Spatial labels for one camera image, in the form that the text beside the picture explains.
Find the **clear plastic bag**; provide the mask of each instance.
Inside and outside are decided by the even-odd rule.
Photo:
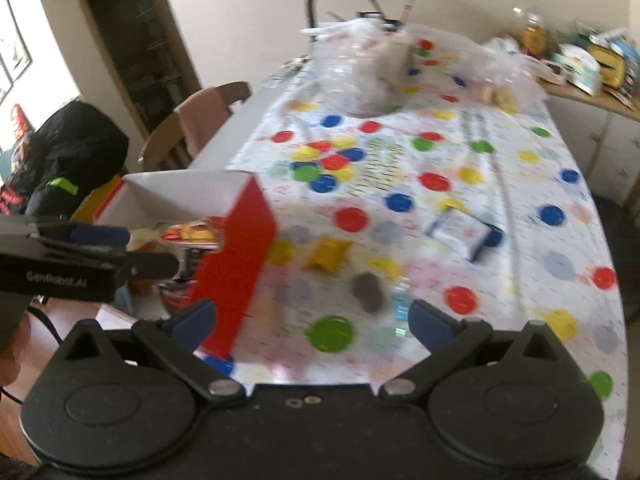
[[[312,59],[322,99],[354,117],[389,113],[402,105],[413,40],[389,34],[382,21],[357,18],[306,30],[316,34]]]
[[[475,101],[517,112],[546,98],[537,70],[537,60],[521,54],[515,43],[493,38],[461,65],[459,75]]]

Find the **screw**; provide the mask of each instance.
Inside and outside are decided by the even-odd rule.
[[[382,387],[391,396],[409,395],[416,389],[415,383],[409,379],[391,379]]]
[[[209,383],[209,393],[217,397],[231,397],[237,395],[241,387],[232,379],[218,379]]]
[[[288,408],[302,408],[302,400],[300,399],[287,399],[284,401],[284,405]]]
[[[317,395],[308,395],[304,399],[305,404],[320,404],[322,399]]]

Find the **pink towel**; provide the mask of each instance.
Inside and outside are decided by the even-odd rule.
[[[215,87],[187,97],[175,112],[180,117],[189,155],[195,157],[229,118],[229,110]]]

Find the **yellow circle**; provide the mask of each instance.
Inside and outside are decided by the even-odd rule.
[[[476,184],[484,182],[482,173],[474,170],[473,168],[460,168],[458,170],[458,177],[462,182],[465,182],[470,186],[475,186]]]
[[[518,153],[518,158],[527,164],[537,164],[540,162],[540,157],[533,152],[520,152]]]
[[[353,169],[351,164],[340,168],[340,170],[328,171],[327,173],[332,174],[338,182],[348,182],[356,176],[356,170]]]
[[[312,160],[316,160],[320,152],[311,146],[302,146],[302,148],[298,148],[295,152],[291,153],[291,160],[294,162],[311,162]]]
[[[287,265],[295,255],[295,247],[288,240],[274,242],[269,251],[269,263],[281,267]]]
[[[318,105],[316,103],[302,101],[292,101],[290,102],[289,107],[297,112],[313,112],[314,110],[318,110]]]
[[[459,211],[466,213],[466,206],[462,202],[460,202],[460,200],[451,196],[440,200],[438,202],[438,205],[436,206],[438,211],[441,213],[444,213],[449,207],[458,209]]]
[[[566,310],[552,310],[546,315],[545,321],[551,327],[551,330],[553,330],[558,336],[560,341],[569,341],[578,333],[578,323],[575,320],[575,317],[569,314]]]
[[[453,117],[455,117],[455,113],[453,112],[446,112],[443,110],[437,111],[433,113],[433,116],[436,119],[440,119],[441,121],[450,121],[453,119]]]
[[[374,258],[369,263],[371,267],[384,272],[390,280],[397,281],[402,276],[402,266],[391,258]]]
[[[358,144],[353,137],[335,137],[331,142],[336,150],[349,150]]]

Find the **tablecloth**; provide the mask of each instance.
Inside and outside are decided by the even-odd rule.
[[[604,404],[590,464],[615,478],[625,326],[588,186],[544,103],[510,114],[473,102],[452,72],[460,38],[414,30],[401,108],[341,115],[310,90],[309,67],[228,165],[259,175],[280,227],[232,351],[234,377],[380,386],[428,352],[390,305],[365,312],[352,279],[370,270],[390,294],[405,276],[412,297],[454,317],[508,330],[546,320]],[[475,263],[424,234],[450,206],[492,228]],[[353,243],[335,277],[303,268],[322,236]]]

